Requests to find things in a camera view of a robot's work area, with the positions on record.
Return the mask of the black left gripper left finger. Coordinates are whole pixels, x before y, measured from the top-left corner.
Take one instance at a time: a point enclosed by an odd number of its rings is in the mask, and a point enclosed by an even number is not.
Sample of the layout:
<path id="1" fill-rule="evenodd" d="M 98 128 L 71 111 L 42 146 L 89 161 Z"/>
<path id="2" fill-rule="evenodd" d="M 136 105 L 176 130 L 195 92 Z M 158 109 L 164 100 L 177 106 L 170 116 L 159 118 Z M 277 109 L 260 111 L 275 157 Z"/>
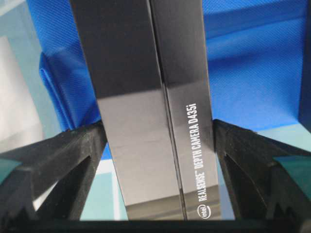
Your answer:
<path id="1" fill-rule="evenodd" d="M 78 220 L 106 142 L 98 121 L 2 153 L 17 167 L 0 185 L 1 220 Z"/>

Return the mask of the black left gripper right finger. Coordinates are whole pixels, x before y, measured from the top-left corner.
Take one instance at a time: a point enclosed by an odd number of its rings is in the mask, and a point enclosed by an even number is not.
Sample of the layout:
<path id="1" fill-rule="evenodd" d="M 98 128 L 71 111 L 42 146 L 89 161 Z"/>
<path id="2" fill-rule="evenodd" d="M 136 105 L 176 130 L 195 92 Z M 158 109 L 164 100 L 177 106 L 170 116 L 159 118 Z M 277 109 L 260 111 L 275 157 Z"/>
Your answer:
<path id="1" fill-rule="evenodd" d="M 311 201 L 276 160 L 310 158 L 310 152 L 221 120 L 213 121 L 214 144 L 236 219 L 305 221 Z"/>

